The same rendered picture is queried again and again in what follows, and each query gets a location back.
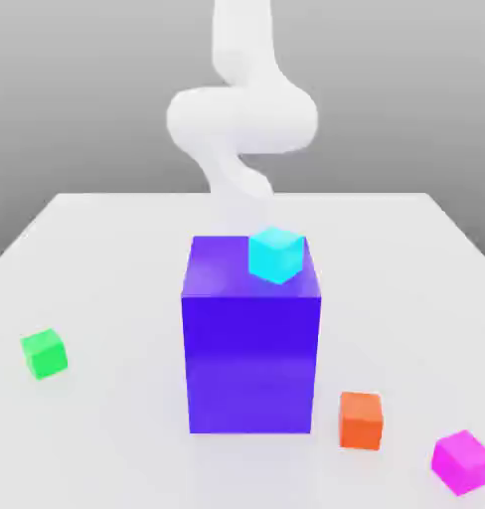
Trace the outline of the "large purple box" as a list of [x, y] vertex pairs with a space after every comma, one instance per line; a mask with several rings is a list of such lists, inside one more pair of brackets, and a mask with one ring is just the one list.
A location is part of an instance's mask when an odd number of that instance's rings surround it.
[[192, 433], [308, 433], [321, 291], [313, 259], [283, 284], [248, 271], [246, 237], [195, 236], [181, 293]]

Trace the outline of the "small cyan cube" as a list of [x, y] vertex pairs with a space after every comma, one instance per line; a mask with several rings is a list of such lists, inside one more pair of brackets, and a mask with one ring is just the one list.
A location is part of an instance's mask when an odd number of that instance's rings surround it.
[[271, 227], [248, 239], [248, 271], [283, 284], [303, 269], [305, 237]]

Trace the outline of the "small magenta cube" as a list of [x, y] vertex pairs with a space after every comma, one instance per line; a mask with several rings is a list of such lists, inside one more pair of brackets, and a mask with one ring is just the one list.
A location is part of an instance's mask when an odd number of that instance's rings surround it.
[[471, 492], [485, 485], [485, 445], [467, 429], [440, 438], [431, 469], [456, 496]]

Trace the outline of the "small green cube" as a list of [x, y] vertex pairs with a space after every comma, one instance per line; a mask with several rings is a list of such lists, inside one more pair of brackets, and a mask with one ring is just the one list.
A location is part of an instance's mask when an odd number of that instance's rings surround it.
[[55, 375], [68, 367], [65, 344], [54, 329], [20, 340], [26, 364], [37, 380]]

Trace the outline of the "small orange cube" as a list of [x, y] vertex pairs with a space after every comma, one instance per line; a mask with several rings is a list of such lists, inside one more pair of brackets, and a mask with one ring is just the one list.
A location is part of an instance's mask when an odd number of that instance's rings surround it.
[[382, 400], [378, 394], [343, 392], [339, 406], [341, 447], [379, 450], [384, 428]]

